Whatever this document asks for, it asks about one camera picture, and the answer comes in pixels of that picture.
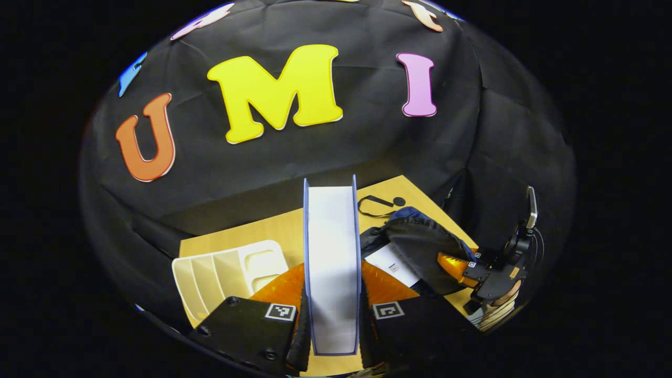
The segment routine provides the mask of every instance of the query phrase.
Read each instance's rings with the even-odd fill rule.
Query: yellow letter m
[[[326,44],[301,46],[292,52],[277,80],[249,56],[212,67],[208,79],[219,82],[228,114],[226,140],[236,144],[263,134],[263,125],[252,119],[250,105],[274,129],[282,130],[296,95],[294,123],[298,126],[341,119],[343,110],[336,106],[331,78],[331,61],[337,55],[338,50]]]

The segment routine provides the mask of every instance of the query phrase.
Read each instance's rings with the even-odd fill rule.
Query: black fabric backdrop
[[[24,100],[5,109],[17,120],[7,150],[8,176],[18,184],[9,187],[8,208],[18,226],[7,247],[8,276],[17,284],[7,306],[13,319],[6,326],[17,331],[10,332],[11,356],[2,368],[9,376],[235,376],[123,300],[92,253],[75,188],[82,132],[98,100],[138,52],[217,5],[55,1],[9,10],[7,35],[17,38],[5,45],[7,87]],[[534,300],[449,371],[433,374],[603,374],[655,358],[657,339],[642,349],[621,336],[661,323],[662,311],[654,303],[623,306],[626,290],[639,281],[617,271],[637,261],[632,254],[644,249],[640,240],[662,231],[636,213],[653,198],[632,195],[653,187],[669,161],[634,159],[650,157],[662,139],[647,111],[644,74],[664,63],[653,54],[668,48],[636,33],[661,35],[642,22],[653,10],[512,1],[454,1],[447,8],[508,48],[549,89],[577,154],[579,201],[570,243]],[[644,235],[629,237],[634,231]],[[649,282],[661,284],[659,277]],[[627,326],[617,322],[631,314]],[[662,371],[653,364],[638,369]]]
[[[224,22],[151,48],[133,86],[120,98],[113,85],[100,102],[80,156],[91,243],[129,300],[188,332],[170,269],[181,239],[299,208],[303,177],[334,185],[357,174],[361,188],[404,174],[439,205],[451,192],[445,210],[491,249],[508,240],[526,207],[526,185],[534,186],[544,245],[517,300],[526,304],[569,232],[575,158],[552,100],[519,61],[471,24],[440,20],[444,31],[430,32],[398,1],[248,0]],[[307,44],[339,50],[332,75],[343,119],[225,143],[226,110],[219,85],[205,78],[209,67],[247,55],[279,75],[286,57]],[[436,116],[398,111],[407,98],[398,52],[435,62]],[[177,157],[169,174],[140,184],[114,133],[165,92]],[[138,146],[152,156],[146,124],[136,127]]]

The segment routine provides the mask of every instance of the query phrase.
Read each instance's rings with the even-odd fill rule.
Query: pink letter
[[[422,55],[400,52],[396,59],[406,67],[409,83],[409,100],[401,108],[409,117],[431,117],[436,114],[436,105],[431,102],[429,70],[434,62]]]
[[[231,7],[233,7],[234,3],[231,4],[226,4],[223,5],[211,12],[208,12],[207,14],[203,15],[202,17],[199,17],[198,19],[190,22],[187,26],[184,28],[180,29],[177,33],[175,33],[172,37],[170,37],[171,40],[176,40],[178,38],[184,37],[187,34],[191,33],[193,30],[202,28],[204,26],[208,26],[212,24],[215,21],[221,20],[222,18],[226,17],[229,13],[229,10]]]

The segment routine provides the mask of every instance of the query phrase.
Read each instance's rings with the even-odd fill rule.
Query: white book pages
[[[314,353],[356,354],[361,262],[353,187],[306,187],[306,282]]]

